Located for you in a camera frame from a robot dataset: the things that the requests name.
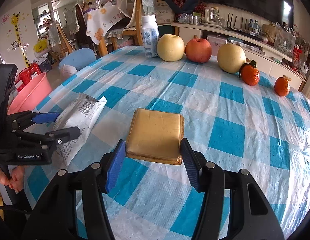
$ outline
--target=red apple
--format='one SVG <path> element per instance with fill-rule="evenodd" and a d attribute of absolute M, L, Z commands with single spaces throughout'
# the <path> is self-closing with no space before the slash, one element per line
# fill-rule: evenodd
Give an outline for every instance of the red apple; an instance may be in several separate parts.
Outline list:
<path fill-rule="evenodd" d="M 208 40 L 199 39 L 197 35 L 190 40 L 185 48 L 186 57 L 197 63 L 205 63 L 211 57 L 211 46 Z"/>

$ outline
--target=sponge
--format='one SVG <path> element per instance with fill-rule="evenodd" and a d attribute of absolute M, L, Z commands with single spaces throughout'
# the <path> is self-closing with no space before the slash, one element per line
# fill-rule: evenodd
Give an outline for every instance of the sponge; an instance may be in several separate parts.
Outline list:
<path fill-rule="evenodd" d="M 138 108 L 127 137 L 126 156 L 149 162 L 180 165 L 184 117 Z"/>

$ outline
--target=checkered tablecloth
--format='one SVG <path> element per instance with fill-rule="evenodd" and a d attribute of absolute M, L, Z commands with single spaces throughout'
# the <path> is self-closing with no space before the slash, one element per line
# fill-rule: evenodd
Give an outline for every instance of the checkered tablecloth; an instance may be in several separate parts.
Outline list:
<path fill-rule="evenodd" d="M 248 86 L 222 71 L 216 57 L 196 64 L 145 58 L 143 48 L 128 46 L 95 61 L 66 80 L 38 106 L 62 112 L 78 95 L 107 104 L 68 171 L 82 170 L 126 138 L 134 111 L 141 107 L 180 113 L 192 148 L 225 170 L 248 169 L 265 193 L 286 237 L 310 208 L 310 101 L 291 89 L 273 91 L 275 79 L 261 73 Z M 45 133 L 53 124 L 34 125 Z M 54 165 L 26 170 L 25 191 L 32 206 L 58 171 Z M 191 239 L 203 193 L 190 186 L 184 164 L 125 158 L 116 187 L 104 196 L 116 239 Z M 78 198 L 79 231 L 85 236 Z M 220 237 L 226 235 L 229 192 Z"/>

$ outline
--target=human hand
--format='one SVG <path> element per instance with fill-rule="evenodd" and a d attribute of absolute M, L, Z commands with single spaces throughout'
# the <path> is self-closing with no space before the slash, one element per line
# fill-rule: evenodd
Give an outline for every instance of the human hand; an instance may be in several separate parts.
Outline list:
<path fill-rule="evenodd" d="M 20 192 L 24 187 L 24 166 L 17 166 L 12 170 L 12 177 L 8 179 L 4 172 L 0 169 L 0 183 L 14 189 L 16 193 Z"/>

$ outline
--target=shelf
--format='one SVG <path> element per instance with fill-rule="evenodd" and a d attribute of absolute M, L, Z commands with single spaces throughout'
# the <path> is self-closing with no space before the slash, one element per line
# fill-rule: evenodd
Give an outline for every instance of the shelf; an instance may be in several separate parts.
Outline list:
<path fill-rule="evenodd" d="M 46 16 L 46 15 L 48 15 L 48 14 L 50 14 L 50 13 L 51 13 L 51 11 L 49 11 L 49 12 L 43 14 L 43 15 L 39 15 L 36 19 L 33 19 L 33 20 L 34 20 L 34 21 L 37 21 L 37 20 L 39 20 L 40 18 L 42 18 L 42 17 L 44 17 L 44 16 Z"/>
<path fill-rule="evenodd" d="M 192 29 L 198 29 L 198 30 L 206 30 L 206 31 L 210 31 L 210 32 L 224 34 L 227 36 L 232 36 L 232 37 L 241 39 L 243 41 L 248 41 L 250 43 L 256 44 L 257 46 L 262 47 L 264 49 L 267 49 L 270 52 L 275 53 L 275 54 L 279 55 L 280 57 L 283 57 L 284 59 L 288 60 L 289 62 L 292 61 L 292 58 L 288 57 L 286 54 L 280 52 L 279 50 L 275 49 L 274 47 L 272 47 L 266 43 L 257 41 L 253 38 L 241 35 L 238 32 L 228 31 L 228 30 L 225 30 L 224 28 L 216 28 L 216 27 L 210 27 L 210 26 L 205 26 L 205 25 L 200 25 L 200 24 L 199 25 L 193 25 L 193 24 L 172 22 L 171 25 L 173 27 L 184 27 L 184 28 L 192 28 Z"/>
<path fill-rule="evenodd" d="M 46 27 L 49 27 L 49 25 L 38 28 L 38 31 L 40 31 L 41 29 L 44 29 L 44 28 L 46 28 Z"/>
<path fill-rule="evenodd" d="M 279 63 L 273 61 L 271 58 L 269 58 L 269 57 L 267 57 L 267 56 L 265 56 L 265 55 L 262 55 L 262 54 L 260 54 L 260 53 L 258 53 L 258 52 L 256 52 L 256 51 L 247 49 L 247 48 L 245 48 L 245 47 L 241 47 L 241 48 L 242 48 L 243 50 L 245 50 L 245 51 L 248 51 L 248 52 L 252 53 L 252 54 L 255 54 L 255 55 L 257 55 L 257 56 L 263 57 L 264 59 L 267 59 L 267 60 L 271 61 L 273 64 L 276 64 L 276 65 L 278 65 L 278 66 L 280 66 L 280 67 L 283 67 L 283 68 L 287 69 L 288 71 L 290 71 L 291 73 L 293 73 L 294 75 L 296 75 L 296 76 L 298 76 L 300 79 L 302 79 L 304 82 L 307 81 L 307 79 L 305 79 L 305 78 L 304 78 L 300 73 L 298 73 L 297 71 L 294 71 L 291 67 L 286 66 L 286 65 L 284 65 L 284 64 L 279 64 Z"/>

